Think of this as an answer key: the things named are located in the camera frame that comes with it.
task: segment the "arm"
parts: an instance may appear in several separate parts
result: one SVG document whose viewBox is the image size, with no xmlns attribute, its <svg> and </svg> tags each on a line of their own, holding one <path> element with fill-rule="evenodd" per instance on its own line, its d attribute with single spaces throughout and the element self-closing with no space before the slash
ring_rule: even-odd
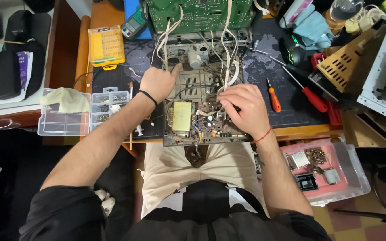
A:
<svg viewBox="0 0 386 241">
<path fill-rule="evenodd" d="M 265 101 L 255 85 L 228 87 L 217 97 L 233 123 L 250 134 L 254 140 L 262 138 L 270 129 Z M 233 105 L 241 108 L 237 112 Z M 310 203 L 298 188 L 282 156 L 273 132 L 256 143 L 262 160 L 262 185 L 266 207 L 271 217 L 281 211 L 293 210 L 313 215 Z"/>
<path fill-rule="evenodd" d="M 152 67 L 145 72 L 139 89 L 160 103 L 174 88 L 180 69 L 177 65 L 170 73 Z M 93 186 L 110 165 L 121 142 L 154 108 L 150 98 L 137 94 L 128 105 L 75 145 L 51 171 L 41 190 L 59 185 Z"/>
</svg>

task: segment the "multimeter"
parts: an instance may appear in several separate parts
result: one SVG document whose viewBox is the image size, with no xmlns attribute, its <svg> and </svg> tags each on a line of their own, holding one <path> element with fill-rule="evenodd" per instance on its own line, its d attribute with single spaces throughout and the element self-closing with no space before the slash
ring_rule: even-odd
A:
<svg viewBox="0 0 386 241">
<path fill-rule="evenodd" d="M 142 17 L 142 9 L 140 8 L 121 25 L 121 32 L 127 39 L 134 40 L 146 28 L 147 23 Z"/>
</svg>

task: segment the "screwdriver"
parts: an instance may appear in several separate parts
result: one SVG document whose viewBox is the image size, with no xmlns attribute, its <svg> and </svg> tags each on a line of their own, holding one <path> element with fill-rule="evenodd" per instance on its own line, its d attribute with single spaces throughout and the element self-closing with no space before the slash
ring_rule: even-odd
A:
<svg viewBox="0 0 386 241">
<path fill-rule="evenodd" d="M 294 78 L 294 76 L 290 73 L 290 71 L 288 71 L 284 66 L 281 66 L 281 67 L 285 70 L 285 72 L 287 72 L 300 85 L 300 87 L 302 87 L 302 92 L 306 95 L 309 102 L 315 108 L 317 108 L 317 110 L 319 110 L 319 112 L 325 113 L 329 110 L 327 105 L 324 103 L 324 101 L 321 98 L 319 98 L 316 94 L 314 94 L 314 92 L 312 92 L 308 87 L 303 87 L 299 83 L 299 81 L 297 81 L 297 79 Z"/>
<path fill-rule="evenodd" d="M 278 101 L 278 98 L 276 97 L 275 90 L 272 88 L 271 83 L 269 82 L 269 79 L 266 78 L 268 82 L 268 91 L 269 94 L 271 95 L 271 102 L 272 102 L 272 107 L 276 113 L 281 112 L 281 104 Z"/>
</svg>

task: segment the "yellow cloth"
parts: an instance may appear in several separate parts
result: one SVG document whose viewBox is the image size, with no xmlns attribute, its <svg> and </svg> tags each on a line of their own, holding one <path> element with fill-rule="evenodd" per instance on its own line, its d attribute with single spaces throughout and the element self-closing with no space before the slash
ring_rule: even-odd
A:
<svg viewBox="0 0 386 241">
<path fill-rule="evenodd" d="M 88 99 L 77 90 L 71 88 L 58 88 L 41 97 L 40 104 L 48 106 L 59 103 L 59 113 L 89 112 Z"/>
</svg>

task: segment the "green circuit board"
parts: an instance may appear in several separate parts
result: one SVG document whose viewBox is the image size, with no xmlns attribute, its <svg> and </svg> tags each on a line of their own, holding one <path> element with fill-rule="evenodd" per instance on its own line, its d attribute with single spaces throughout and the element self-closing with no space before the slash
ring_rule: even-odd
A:
<svg viewBox="0 0 386 241">
<path fill-rule="evenodd" d="M 180 6 L 184 17 L 171 34 L 195 33 L 198 31 L 222 31 L 227 19 L 228 0 L 146 0 L 157 34 L 166 31 L 168 20 L 180 20 Z M 232 11 L 228 29 L 247 28 L 255 12 L 253 0 L 231 0 Z"/>
</svg>

